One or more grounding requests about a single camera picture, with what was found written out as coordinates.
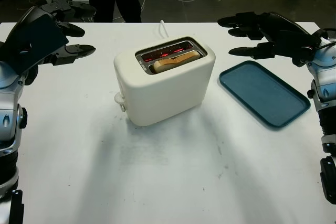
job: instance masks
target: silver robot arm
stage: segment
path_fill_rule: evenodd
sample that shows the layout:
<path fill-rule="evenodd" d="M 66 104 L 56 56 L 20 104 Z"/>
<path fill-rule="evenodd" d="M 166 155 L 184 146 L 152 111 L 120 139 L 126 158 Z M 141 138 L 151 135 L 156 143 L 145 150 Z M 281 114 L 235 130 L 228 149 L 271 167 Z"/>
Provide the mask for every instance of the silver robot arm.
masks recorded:
<path fill-rule="evenodd" d="M 84 30 L 64 22 L 68 17 L 92 17 L 95 9 L 71 0 L 54 0 L 32 7 L 0 42 L 0 224 L 23 222 L 24 205 L 18 186 L 18 148 L 27 111 L 18 100 L 24 85 L 38 74 L 38 65 L 73 63 L 95 51 L 93 46 L 67 46 L 66 36 L 82 37 Z"/>
<path fill-rule="evenodd" d="M 314 100 L 323 131 L 322 146 L 331 156 L 323 158 L 321 181 L 325 198 L 336 204 L 336 41 L 328 38 L 325 28 L 309 34 L 296 23 L 277 13 L 239 13 L 222 18 L 218 24 L 231 27 L 229 34 L 268 42 L 257 47 L 240 47 L 229 51 L 232 55 L 250 56 L 253 59 L 274 58 L 275 55 L 292 58 L 294 65 L 306 65 L 313 75 L 311 90 L 307 92 Z"/>

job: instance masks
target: toaster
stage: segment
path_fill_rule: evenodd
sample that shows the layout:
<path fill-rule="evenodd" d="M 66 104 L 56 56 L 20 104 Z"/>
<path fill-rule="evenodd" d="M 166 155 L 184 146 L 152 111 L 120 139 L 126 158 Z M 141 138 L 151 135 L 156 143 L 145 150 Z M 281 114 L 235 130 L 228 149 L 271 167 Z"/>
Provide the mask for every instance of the toaster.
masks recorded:
<path fill-rule="evenodd" d="M 176 61 L 190 54 L 198 55 L 197 59 L 155 71 L 157 61 Z M 114 59 L 120 88 L 114 100 L 138 126 L 177 115 L 203 101 L 215 59 L 210 47 L 192 37 L 168 38 L 125 51 Z"/>

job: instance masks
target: floor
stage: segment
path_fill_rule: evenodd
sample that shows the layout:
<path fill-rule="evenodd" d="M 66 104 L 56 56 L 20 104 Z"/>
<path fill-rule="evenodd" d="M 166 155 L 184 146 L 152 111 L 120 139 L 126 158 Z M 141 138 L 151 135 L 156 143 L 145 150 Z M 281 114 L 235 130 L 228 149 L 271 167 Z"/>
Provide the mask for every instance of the floor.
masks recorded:
<path fill-rule="evenodd" d="M 0 1 L 0 22 L 16 22 L 25 9 L 44 0 Z M 142 20 L 160 22 L 216 22 L 240 12 L 275 11 L 294 21 L 316 22 L 320 27 L 336 27 L 335 0 L 146 0 Z"/>

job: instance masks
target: blue tray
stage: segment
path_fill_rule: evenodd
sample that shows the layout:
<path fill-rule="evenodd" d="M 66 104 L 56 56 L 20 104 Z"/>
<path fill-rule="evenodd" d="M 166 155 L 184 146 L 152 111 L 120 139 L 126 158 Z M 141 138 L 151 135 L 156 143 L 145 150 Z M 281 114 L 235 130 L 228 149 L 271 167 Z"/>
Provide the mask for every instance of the blue tray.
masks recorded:
<path fill-rule="evenodd" d="M 221 84 L 266 124 L 284 127 L 310 108 L 309 100 L 254 61 L 220 73 Z"/>

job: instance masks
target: table surface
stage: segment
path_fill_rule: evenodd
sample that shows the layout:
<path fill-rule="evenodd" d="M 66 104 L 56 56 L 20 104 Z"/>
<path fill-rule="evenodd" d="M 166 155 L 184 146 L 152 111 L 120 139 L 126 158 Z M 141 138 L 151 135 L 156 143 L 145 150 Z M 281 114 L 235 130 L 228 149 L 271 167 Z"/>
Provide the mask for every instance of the table surface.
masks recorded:
<path fill-rule="evenodd" d="M 0 25 L 0 41 L 11 24 Z M 162 38 L 158 24 L 78 24 L 94 55 L 39 67 L 20 104 L 28 125 L 19 149 L 24 223 L 334 224 L 320 183 L 322 131 L 312 104 L 281 130 L 266 127 L 218 84 L 248 58 L 229 49 L 255 45 L 214 23 L 166 24 L 170 36 L 197 36 L 216 53 L 203 103 L 138 127 L 113 97 L 113 59 Z M 314 23 L 302 23 L 309 32 Z M 312 75 L 291 59 L 261 65 L 305 94 Z"/>

